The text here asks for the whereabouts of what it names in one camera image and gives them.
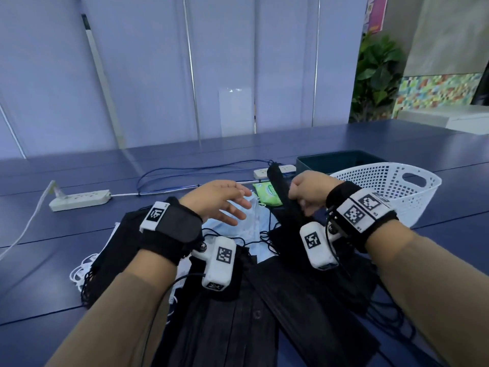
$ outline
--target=person's left hand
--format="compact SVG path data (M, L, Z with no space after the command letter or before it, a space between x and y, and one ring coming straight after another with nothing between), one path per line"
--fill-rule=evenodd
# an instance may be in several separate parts
M180 204L199 214L203 222L212 218L236 226L238 222L220 210L227 211L240 220L246 219L244 212L229 203L233 201L244 208L251 208L251 202L244 196L251 196L251 191L245 186L232 180L214 180L187 193L180 199Z

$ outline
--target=electrical outlet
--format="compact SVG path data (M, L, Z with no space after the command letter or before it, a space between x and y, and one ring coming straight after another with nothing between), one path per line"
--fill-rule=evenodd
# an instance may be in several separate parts
M293 174L296 172L296 168L294 165L281 165L281 166L279 166L279 168L280 168L280 171L282 171L282 173L284 175ZM267 179L268 178L266 176L267 170L268 169L258 169L258 170L253 171L253 175L255 176L255 179L258 179L258 180Z
M74 208L97 206L107 203L111 199L111 193L107 190L95 192L68 194L64 197L56 197L49 203L53 211L71 210Z

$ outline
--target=mesh basket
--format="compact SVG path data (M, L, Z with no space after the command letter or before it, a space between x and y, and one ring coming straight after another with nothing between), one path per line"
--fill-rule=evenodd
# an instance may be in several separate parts
M418 221L437 188L442 184L442 180L432 172L395 162L355 166L331 176L352 181L362 188L372 188L387 197L396 210L400 222L407 227L412 227ZM410 182L410 180L417 182L421 180L420 178L425 180L425 186Z

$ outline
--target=sleeve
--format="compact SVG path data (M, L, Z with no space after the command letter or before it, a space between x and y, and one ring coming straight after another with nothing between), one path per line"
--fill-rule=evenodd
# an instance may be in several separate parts
M157 311L146 348L149 367L163 335L169 293ZM120 273L83 316L46 367L140 367L160 292L139 277Z
M489 365L489 277L415 236L384 268L382 282L450 366Z

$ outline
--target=poster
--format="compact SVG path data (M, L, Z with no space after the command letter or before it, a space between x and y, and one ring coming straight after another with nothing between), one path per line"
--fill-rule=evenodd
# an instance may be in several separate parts
M364 33L377 33L382 31L386 8L387 0L368 0L365 19L363 21Z

